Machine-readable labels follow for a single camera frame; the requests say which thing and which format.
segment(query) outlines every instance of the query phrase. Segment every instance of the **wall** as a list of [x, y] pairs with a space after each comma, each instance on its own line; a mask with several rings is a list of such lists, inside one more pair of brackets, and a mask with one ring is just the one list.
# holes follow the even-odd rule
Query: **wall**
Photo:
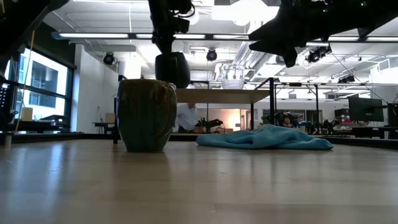
[[103, 119], [114, 111], [118, 74], [88, 54], [83, 45], [76, 45], [75, 64], [71, 129], [97, 133], [93, 122], [98, 119], [98, 107]]
[[[378, 68], [371, 69], [371, 83], [385, 83], [385, 84], [398, 84], [398, 68], [388, 68], [379, 72]], [[392, 103], [398, 96], [398, 86], [380, 86], [372, 87], [371, 98], [372, 99], [383, 99], [383, 105], [387, 105], [386, 102]], [[384, 117], [388, 119], [388, 110], [383, 109]], [[373, 126], [384, 126], [388, 125], [387, 120], [384, 122], [373, 122]]]
[[[206, 114], [207, 109], [198, 108], [198, 115], [200, 117], [206, 118]], [[235, 124], [239, 124], [241, 122], [240, 114], [241, 110], [239, 109], [209, 109], [209, 121], [219, 119], [224, 122], [225, 128], [232, 128], [234, 131], [239, 131], [241, 128], [235, 127]]]

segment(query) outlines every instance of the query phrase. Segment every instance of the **camera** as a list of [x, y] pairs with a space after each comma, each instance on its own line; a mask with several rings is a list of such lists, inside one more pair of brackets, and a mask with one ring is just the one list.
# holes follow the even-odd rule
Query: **camera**
[[215, 49], [209, 49], [209, 52], [207, 52], [206, 59], [209, 62], [214, 62], [215, 60], [217, 60], [216, 50]]
[[106, 65], [114, 65], [114, 64], [116, 63], [116, 59], [115, 59], [115, 57], [113, 56], [113, 52], [107, 52], [106, 55], [105, 55], [105, 57], [104, 57], [103, 62], [104, 62]]

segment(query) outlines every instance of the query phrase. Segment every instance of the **vase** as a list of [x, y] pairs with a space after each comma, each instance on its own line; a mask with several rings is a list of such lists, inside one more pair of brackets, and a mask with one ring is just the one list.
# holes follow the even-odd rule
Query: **vase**
[[177, 115], [175, 86], [158, 80], [119, 82], [116, 116], [129, 152], [162, 151]]

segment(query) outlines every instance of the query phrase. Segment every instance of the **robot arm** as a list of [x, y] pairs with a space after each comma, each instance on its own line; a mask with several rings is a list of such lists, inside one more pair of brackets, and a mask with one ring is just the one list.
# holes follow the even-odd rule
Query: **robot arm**
[[189, 21], [178, 14], [187, 14], [194, 8], [191, 0], [149, 0], [150, 18], [154, 26], [152, 43], [161, 55], [156, 57], [156, 79], [174, 83], [177, 88], [186, 88], [190, 83], [190, 69], [183, 53], [172, 52], [174, 34], [186, 33]]

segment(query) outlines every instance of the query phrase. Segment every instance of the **ceiling light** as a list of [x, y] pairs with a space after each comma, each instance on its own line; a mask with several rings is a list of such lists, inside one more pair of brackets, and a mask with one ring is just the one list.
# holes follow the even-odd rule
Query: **ceiling light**
[[329, 37], [328, 41], [358, 41], [359, 37]]
[[368, 37], [366, 41], [398, 42], [398, 37]]
[[128, 39], [128, 34], [84, 34], [84, 33], [61, 33], [63, 38], [82, 38], [82, 39]]
[[151, 39], [152, 38], [152, 34], [136, 34], [136, 37], [138, 39]]
[[[148, 0], [73, 0], [75, 2], [102, 2], [102, 3], [119, 3], [119, 4], [148, 4]], [[201, 1], [192, 1], [194, 5], [201, 5]]]
[[220, 40], [249, 40], [247, 35], [214, 35], [213, 38]]
[[307, 47], [329, 47], [328, 42], [307, 42]]
[[204, 34], [175, 34], [176, 39], [204, 39]]

